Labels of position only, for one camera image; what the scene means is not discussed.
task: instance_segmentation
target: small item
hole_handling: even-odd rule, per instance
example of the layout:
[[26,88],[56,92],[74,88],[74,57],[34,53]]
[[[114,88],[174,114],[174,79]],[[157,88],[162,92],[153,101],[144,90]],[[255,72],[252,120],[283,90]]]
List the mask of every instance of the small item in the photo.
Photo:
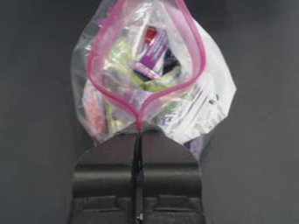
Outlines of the small item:
[[158,80],[149,80],[144,83],[144,90],[149,92],[158,92],[178,83],[181,75],[181,68],[176,66],[169,73],[166,73]]
[[165,31],[157,31],[156,33],[146,32],[145,35],[149,37],[144,38],[144,45],[146,46],[148,42],[149,45],[148,47],[144,47],[144,50],[140,53],[141,56],[138,56],[138,60],[130,64],[130,67],[152,80],[158,79],[162,75],[164,54],[168,49],[168,38]]

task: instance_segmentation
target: black plastic holder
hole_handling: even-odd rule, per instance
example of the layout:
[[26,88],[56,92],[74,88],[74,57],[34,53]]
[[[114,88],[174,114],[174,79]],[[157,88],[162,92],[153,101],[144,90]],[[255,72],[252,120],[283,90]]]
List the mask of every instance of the black plastic holder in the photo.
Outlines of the black plastic holder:
[[199,164],[160,129],[126,129],[76,165],[70,224],[204,224]]

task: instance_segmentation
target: dark surface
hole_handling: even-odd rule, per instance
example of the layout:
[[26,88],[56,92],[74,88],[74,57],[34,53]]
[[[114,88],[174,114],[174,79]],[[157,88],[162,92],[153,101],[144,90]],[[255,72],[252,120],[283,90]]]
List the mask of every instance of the dark surface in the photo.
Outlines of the dark surface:
[[[76,156],[90,147],[70,51],[98,1],[0,3],[0,223],[64,224]],[[299,1],[186,1],[237,85],[203,156],[208,224],[299,223]]]

